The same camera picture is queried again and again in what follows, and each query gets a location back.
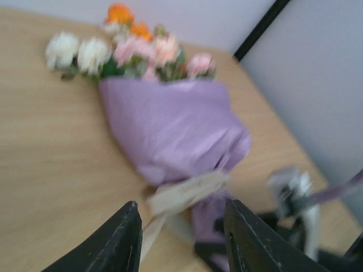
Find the white ribbon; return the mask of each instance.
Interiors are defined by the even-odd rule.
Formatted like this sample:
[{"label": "white ribbon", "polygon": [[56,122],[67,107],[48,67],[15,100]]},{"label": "white ribbon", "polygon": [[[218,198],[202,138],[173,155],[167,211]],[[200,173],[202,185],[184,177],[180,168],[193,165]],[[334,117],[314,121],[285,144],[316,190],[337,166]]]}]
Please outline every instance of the white ribbon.
[{"label": "white ribbon", "polygon": [[147,200],[153,219],[143,231],[140,262],[158,237],[167,217],[178,214],[227,186],[229,175],[217,170],[176,185],[165,185]]}]

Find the pink flower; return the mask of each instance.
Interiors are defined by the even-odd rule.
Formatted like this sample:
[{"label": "pink flower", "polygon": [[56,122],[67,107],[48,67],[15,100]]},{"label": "pink flower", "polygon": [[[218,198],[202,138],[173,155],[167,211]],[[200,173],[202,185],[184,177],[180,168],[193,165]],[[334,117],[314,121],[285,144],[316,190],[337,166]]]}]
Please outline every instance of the pink flower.
[{"label": "pink flower", "polygon": [[154,40],[157,51],[156,66],[162,67],[167,62],[175,62],[179,54],[179,43],[174,35],[158,36]]},{"label": "pink flower", "polygon": [[147,58],[150,63],[155,62],[155,48],[140,38],[131,37],[126,42],[118,43],[113,54],[118,66],[129,62],[134,54],[138,54],[143,58]]},{"label": "pink flower", "polygon": [[196,78],[199,74],[214,71],[216,63],[208,53],[195,55],[187,64],[187,73],[190,78]]},{"label": "pink flower", "polygon": [[155,68],[152,66],[149,66],[145,72],[145,74],[142,77],[142,80],[150,83],[156,83],[159,82],[159,77],[155,73]]}]

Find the wooden table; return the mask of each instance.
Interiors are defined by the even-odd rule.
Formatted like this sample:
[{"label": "wooden table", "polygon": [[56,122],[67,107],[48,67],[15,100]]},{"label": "wooden table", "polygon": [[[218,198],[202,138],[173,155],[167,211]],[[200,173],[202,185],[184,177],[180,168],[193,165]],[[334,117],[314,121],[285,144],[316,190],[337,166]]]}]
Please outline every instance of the wooden table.
[{"label": "wooden table", "polygon": [[[97,27],[0,8],[0,270],[39,271],[81,243],[128,200],[144,225],[147,183],[113,141],[97,89],[82,78],[60,81],[44,49],[58,31],[102,35]],[[296,140],[228,53],[208,51],[233,110],[252,134],[231,189],[252,210],[274,207],[265,187],[275,169],[298,164],[326,186]],[[324,248],[344,252],[361,232],[340,202],[322,207]],[[207,271],[191,245],[164,229],[141,265],[144,272]]]}]

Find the wall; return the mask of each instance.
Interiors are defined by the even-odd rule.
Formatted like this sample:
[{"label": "wall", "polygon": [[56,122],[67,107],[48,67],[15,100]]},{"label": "wall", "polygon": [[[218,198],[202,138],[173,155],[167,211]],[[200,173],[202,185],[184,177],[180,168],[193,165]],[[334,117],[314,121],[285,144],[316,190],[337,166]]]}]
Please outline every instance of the wall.
[{"label": "wall", "polygon": [[235,51],[274,0],[0,0],[6,6],[100,24],[111,3],[127,3],[136,20],[164,23],[178,38]]},{"label": "wall", "polygon": [[333,184],[362,168],[363,1],[292,0],[242,65]]}]

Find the orange flower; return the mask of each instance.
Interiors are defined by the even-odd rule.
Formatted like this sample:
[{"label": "orange flower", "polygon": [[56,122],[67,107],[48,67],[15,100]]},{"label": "orange flower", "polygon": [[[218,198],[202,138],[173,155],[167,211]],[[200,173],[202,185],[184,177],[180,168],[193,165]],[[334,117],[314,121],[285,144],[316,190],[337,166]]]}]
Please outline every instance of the orange flower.
[{"label": "orange flower", "polygon": [[132,25],[130,28],[130,32],[136,37],[141,37],[146,41],[151,41],[153,39],[153,35],[150,33],[145,23],[138,23]]},{"label": "orange flower", "polygon": [[120,22],[122,24],[132,24],[134,22],[134,15],[128,6],[122,3],[116,3],[109,7],[108,17],[106,23]]}]

